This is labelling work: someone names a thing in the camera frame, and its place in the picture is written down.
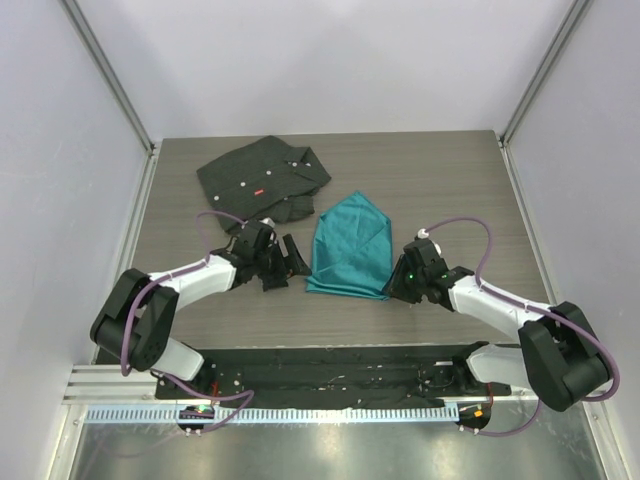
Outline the teal satin napkin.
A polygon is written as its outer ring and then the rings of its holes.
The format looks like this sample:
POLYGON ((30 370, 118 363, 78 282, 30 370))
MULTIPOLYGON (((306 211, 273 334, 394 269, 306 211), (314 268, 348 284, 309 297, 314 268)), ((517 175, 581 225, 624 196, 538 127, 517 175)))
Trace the teal satin napkin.
POLYGON ((391 220, 356 191, 319 216, 306 291, 384 301, 393 267, 391 220))

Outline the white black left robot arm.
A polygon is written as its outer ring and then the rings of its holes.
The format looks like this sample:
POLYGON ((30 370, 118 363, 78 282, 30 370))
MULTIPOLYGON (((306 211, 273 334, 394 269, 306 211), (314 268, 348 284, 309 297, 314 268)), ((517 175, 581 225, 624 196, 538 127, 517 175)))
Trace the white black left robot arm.
POLYGON ((90 339, 119 360, 123 375, 150 371, 200 399, 214 392, 216 368, 171 337, 176 314, 253 278, 269 291, 310 274, 290 234, 279 238, 268 223, 250 220, 227 246, 194 263, 166 272, 131 268, 122 273, 91 326, 90 339))

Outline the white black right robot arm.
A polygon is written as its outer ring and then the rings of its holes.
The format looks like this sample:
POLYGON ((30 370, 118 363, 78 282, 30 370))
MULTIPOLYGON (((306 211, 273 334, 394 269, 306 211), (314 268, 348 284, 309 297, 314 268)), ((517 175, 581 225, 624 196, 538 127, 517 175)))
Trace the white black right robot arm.
POLYGON ((563 412, 612 385, 612 360, 579 307, 511 296, 465 267, 449 267, 427 238, 406 245, 385 286, 409 304, 422 300, 480 320, 516 346, 478 343, 451 371, 457 391, 477 393, 488 383, 530 389, 547 407, 563 412))

